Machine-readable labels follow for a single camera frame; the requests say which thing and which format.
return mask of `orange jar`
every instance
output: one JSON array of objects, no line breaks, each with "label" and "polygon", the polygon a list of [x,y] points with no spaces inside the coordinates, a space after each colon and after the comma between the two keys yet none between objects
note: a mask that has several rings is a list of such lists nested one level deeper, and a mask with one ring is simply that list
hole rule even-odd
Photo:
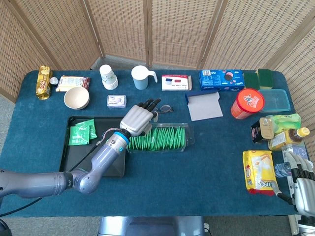
[{"label": "orange jar", "polygon": [[237,119],[245,119],[261,111],[264,105],[265,100],[260,92],[252,88],[245,88],[238,93],[231,113]]}]

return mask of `yellow lid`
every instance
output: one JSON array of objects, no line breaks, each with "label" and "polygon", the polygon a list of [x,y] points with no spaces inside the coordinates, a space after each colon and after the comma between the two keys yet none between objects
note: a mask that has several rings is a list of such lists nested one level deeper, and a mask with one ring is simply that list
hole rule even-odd
[{"label": "yellow lid", "polygon": [[305,127],[298,129],[296,132],[300,137],[305,137],[310,134],[310,130]]}]

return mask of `floor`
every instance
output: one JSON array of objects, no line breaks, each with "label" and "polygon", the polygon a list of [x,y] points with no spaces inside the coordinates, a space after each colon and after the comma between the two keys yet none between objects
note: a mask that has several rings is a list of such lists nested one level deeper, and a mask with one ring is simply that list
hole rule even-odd
[{"label": "floor", "polygon": [[[98,59],[92,69],[103,64],[112,69],[132,69],[144,62],[107,56]],[[183,69],[181,67],[154,65],[152,69]],[[0,153],[10,125],[14,104],[0,96]],[[99,217],[48,217],[48,218],[3,218],[14,236],[95,236]],[[213,236],[290,236],[287,216],[220,216],[206,217]]]}]

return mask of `teal tablecloth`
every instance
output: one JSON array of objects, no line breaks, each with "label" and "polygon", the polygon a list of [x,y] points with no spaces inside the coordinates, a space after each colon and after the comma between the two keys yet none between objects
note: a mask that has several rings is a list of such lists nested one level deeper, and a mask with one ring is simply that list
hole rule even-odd
[{"label": "teal tablecloth", "polygon": [[[53,92],[45,101],[35,96],[38,71],[23,80],[12,122],[0,158],[3,169],[22,173],[58,171],[67,119],[72,115],[125,115],[136,103],[161,98],[174,112],[160,115],[159,122],[188,122],[194,128],[195,144],[185,152],[170,154],[129,154],[123,178],[104,178],[90,195],[68,190],[60,196],[47,197],[12,216],[172,216],[172,215],[287,215],[293,207],[276,196],[249,194],[245,188],[242,152],[267,149],[255,145],[250,125],[262,114],[236,120],[230,108],[237,92],[220,92],[223,117],[191,122],[184,91],[161,91],[162,74],[190,74],[193,90],[199,90],[195,70],[158,70],[158,83],[149,80],[145,90],[137,90],[129,70],[115,71],[119,85],[105,90],[98,71],[55,71],[54,75],[89,76],[90,103],[80,111],[63,103],[63,92]],[[275,87],[285,89],[285,77],[273,72]],[[127,108],[109,110],[107,95],[125,94]],[[282,154],[274,152],[275,163]],[[286,178],[278,181],[288,193]],[[32,201],[15,195],[3,199],[0,213]]]}]

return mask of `yellow package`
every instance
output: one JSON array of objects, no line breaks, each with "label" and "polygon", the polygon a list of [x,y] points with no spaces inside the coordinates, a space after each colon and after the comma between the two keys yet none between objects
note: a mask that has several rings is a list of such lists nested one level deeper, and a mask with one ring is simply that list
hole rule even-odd
[{"label": "yellow package", "polygon": [[50,70],[49,66],[40,66],[36,83],[36,96],[40,100],[45,100],[50,97],[51,85],[49,80],[52,75],[53,72]]},{"label": "yellow package", "polygon": [[246,188],[250,193],[273,195],[271,181],[276,181],[271,151],[244,151]]}]

